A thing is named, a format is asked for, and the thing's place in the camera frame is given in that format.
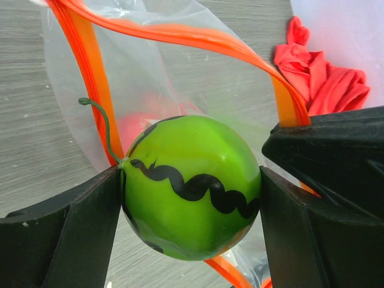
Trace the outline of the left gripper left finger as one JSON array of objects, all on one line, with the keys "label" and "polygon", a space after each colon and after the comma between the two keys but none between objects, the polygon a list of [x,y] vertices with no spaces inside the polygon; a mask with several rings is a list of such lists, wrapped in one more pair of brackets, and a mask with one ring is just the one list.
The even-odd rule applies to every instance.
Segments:
[{"label": "left gripper left finger", "polygon": [[1,219],[1,287],[104,287],[121,207],[120,173]]}]

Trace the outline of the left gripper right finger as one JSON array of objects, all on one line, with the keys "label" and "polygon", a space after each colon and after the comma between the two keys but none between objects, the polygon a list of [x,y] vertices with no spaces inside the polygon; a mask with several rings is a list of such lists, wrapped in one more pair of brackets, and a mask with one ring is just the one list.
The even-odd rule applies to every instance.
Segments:
[{"label": "left gripper right finger", "polygon": [[274,287],[383,287],[383,222],[262,168],[260,211]]}]

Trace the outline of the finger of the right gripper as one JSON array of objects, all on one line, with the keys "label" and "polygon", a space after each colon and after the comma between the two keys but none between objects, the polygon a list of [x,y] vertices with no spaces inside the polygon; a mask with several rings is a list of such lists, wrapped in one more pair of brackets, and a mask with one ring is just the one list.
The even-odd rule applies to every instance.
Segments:
[{"label": "finger of the right gripper", "polygon": [[334,204],[383,219],[383,107],[275,127],[263,155]]}]

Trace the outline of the red apple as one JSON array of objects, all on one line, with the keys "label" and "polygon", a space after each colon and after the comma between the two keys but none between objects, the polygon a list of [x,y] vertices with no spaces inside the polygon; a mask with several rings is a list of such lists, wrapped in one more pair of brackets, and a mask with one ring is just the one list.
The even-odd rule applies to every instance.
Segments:
[{"label": "red apple", "polygon": [[129,113],[119,118],[116,124],[124,155],[127,154],[131,145],[143,131],[161,120],[164,118],[146,112]]}]

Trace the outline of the green toy watermelon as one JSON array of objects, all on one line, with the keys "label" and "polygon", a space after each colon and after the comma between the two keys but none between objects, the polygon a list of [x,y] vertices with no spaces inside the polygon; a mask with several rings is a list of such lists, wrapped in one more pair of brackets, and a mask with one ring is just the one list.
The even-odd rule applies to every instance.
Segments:
[{"label": "green toy watermelon", "polygon": [[116,162],[129,224],[169,257],[198,261],[223,254],[248,233],[259,211],[261,173],[253,152],[212,118],[158,121]]}]

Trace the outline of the clear zip top bag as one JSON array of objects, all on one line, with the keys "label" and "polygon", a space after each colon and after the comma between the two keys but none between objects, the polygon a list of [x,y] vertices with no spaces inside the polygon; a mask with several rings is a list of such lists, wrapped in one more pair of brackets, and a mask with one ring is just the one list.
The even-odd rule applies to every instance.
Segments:
[{"label": "clear zip top bag", "polygon": [[49,80],[97,170],[124,157],[116,121],[202,115],[239,133],[260,164],[274,123],[308,125],[299,92],[197,1],[43,1]]}]

